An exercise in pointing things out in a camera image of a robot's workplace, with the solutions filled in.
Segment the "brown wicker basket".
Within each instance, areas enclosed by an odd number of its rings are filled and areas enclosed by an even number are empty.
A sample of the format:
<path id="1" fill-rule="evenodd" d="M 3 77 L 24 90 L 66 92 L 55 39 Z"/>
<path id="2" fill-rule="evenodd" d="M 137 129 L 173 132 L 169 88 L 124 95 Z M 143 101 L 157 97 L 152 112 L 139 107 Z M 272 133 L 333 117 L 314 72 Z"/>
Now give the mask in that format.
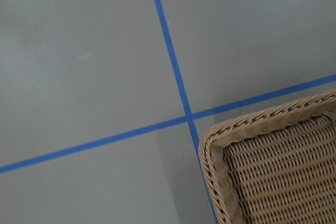
<path id="1" fill-rule="evenodd" d="M 219 223 L 335 223 L 335 91 L 214 125 L 198 146 Z"/>

